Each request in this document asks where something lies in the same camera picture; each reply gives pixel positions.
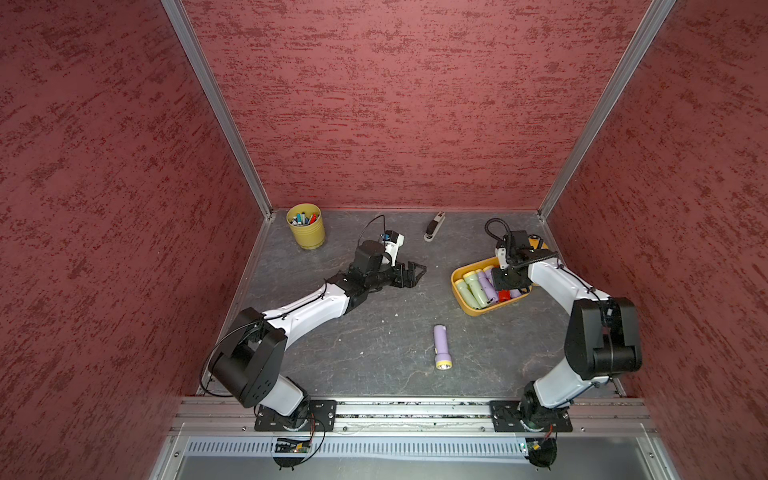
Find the yellow storage box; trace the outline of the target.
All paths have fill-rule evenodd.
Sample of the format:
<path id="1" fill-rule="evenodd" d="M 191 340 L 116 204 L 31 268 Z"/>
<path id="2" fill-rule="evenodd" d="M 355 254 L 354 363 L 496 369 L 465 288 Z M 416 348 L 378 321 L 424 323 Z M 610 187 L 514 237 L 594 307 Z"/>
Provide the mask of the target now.
<path id="1" fill-rule="evenodd" d="M 460 308 L 469 316 L 471 317 L 477 317 L 480 315 L 483 315 L 488 312 L 493 312 L 495 310 L 498 310 L 500 308 L 503 308 L 508 305 L 513 305 L 516 302 L 521 301 L 522 299 L 526 298 L 530 295 L 530 293 L 533 290 L 533 287 L 527 287 L 521 290 L 520 294 L 514 298 L 506 298 L 504 297 L 502 302 L 500 303 L 494 303 L 492 305 L 486 306 L 482 309 L 475 309 L 470 303 L 467 302 L 467 299 L 469 297 L 474 298 L 474 295 L 472 294 L 472 291 L 469 287 L 466 287 L 465 290 L 467 291 L 467 294 L 462 294 L 462 290 L 459 288 L 458 282 L 464 280 L 464 275 L 469 274 L 470 272 L 473 272 L 475 270 L 487 270 L 491 267 L 498 267 L 499 261 L 495 257 L 491 257 L 488 259 L 480 260 L 474 263 L 470 263 L 466 266 L 462 266 L 457 268 L 453 271 L 451 274 L 451 288 L 452 292 L 454 294 L 454 297 L 456 298 Z"/>

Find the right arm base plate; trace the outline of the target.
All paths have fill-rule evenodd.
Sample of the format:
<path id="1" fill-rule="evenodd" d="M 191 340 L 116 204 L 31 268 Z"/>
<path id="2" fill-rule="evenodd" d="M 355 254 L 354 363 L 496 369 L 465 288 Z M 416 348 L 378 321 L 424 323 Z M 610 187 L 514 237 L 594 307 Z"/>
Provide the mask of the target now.
<path id="1" fill-rule="evenodd" d="M 497 433 L 571 433 L 573 426 L 567 408 L 546 408 L 519 401 L 495 400 L 489 403 L 490 418 Z"/>

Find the purple flashlight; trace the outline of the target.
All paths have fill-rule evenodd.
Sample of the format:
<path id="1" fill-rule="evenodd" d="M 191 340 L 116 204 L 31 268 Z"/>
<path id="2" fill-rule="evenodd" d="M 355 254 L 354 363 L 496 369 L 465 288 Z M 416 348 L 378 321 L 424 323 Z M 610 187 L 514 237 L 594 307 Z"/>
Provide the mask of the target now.
<path id="1" fill-rule="evenodd" d="M 478 280 L 481 284 L 481 287 L 488 299 L 488 304 L 489 305 L 497 304 L 499 302 L 499 296 L 491 280 L 489 279 L 487 272 L 484 270 L 478 269 L 476 271 L 476 274 L 478 276 Z"/>
<path id="2" fill-rule="evenodd" d="M 453 362 L 449 353 L 447 328 L 444 325 L 435 325 L 433 327 L 433 339 L 435 350 L 435 367 L 438 370 L 451 369 Z"/>

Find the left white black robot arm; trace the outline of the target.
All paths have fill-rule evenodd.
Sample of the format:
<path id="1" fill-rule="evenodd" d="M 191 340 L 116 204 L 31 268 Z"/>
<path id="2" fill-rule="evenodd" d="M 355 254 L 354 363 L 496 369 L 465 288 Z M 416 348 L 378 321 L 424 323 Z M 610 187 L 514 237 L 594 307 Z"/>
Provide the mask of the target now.
<path id="1" fill-rule="evenodd" d="M 286 350 L 301 337 L 340 318 L 385 287 L 413 288 L 425 265 L 397 260 L 401 246 L 393 231 L 356 247 L 352 263 L 315 292 L 277 309 L 240 311 L 212 348 L 205 370 L 243 407 L 271 411 L 288 431 L 312 421 L 305 389 L 281 374 Z"/>

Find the purple flashlight front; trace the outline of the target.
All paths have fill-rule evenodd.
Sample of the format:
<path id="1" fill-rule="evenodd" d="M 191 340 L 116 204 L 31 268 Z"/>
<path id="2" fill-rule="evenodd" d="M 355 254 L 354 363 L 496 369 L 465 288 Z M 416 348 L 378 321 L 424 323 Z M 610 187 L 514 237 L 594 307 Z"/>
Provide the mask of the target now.
<path id="1" fill-rule="evenodd" d="M 444 325 L 435 325 L 433 327 L 433 339 L 435 350 L 435 367 L 438 370 L 451 369 L 453 362 L 449 353 L 447 328 Z"/>

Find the green flashlight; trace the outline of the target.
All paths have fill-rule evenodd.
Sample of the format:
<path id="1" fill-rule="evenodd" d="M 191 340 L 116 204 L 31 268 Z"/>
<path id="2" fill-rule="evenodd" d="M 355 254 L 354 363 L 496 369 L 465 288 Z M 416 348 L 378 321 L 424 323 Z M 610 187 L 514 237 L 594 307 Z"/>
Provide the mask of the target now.
<path id="1" fill-rule="evenodd" d="M 471 291 L 478 309 L 484 309 L 489 305 L 489 299 L 486 295 L 482 284 L 479 280 L 479 276 L 476 271 L 470 271 L 463 275 L 463 279 Z"/>
<path id="2" fill-rule="evenodd" d="M 454 283 L 454 286 L 456 287 L 457 292 L 460 295 L 460 298 L 464 302 L 464 304 L 471 310 L 479 310 L 480 306 L 477 303 L 477 300 L 471 290 L 469 289 L 468 285 L 463 279 L 459 279 Z"/>

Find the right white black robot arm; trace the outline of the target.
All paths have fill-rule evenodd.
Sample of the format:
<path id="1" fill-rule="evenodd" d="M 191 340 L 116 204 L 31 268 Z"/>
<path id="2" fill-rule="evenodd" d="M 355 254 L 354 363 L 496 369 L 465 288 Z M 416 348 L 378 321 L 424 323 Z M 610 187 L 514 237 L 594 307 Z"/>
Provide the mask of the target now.
<path id="1" fill-rule="evenodd" d="M 522 428 L 540 432 L 553 427 L 581 394 L 642 366 L 636 307 L 611 296 L 569 270 L 559 255 L 525 231 L 507 229 L 495 240 L 499 265 L 492 270 L 497 291 L 538 286 L 569 315 L 564 359 L 549 373 L 528 383 L 512 415 Z"/>

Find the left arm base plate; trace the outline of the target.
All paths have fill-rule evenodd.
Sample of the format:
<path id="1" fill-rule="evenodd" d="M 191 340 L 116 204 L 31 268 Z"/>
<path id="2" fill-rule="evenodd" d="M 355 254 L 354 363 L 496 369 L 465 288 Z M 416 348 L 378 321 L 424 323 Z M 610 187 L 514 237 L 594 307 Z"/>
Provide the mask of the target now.
<path id="1" fill-rule="evenodd" d="M 338 402 L 319 399 L 304 400 L 290 415 L 280 415 L 276 410 L 260 405 L 255 410 L 256 432 L 331 432 L 334 429 Z"/>

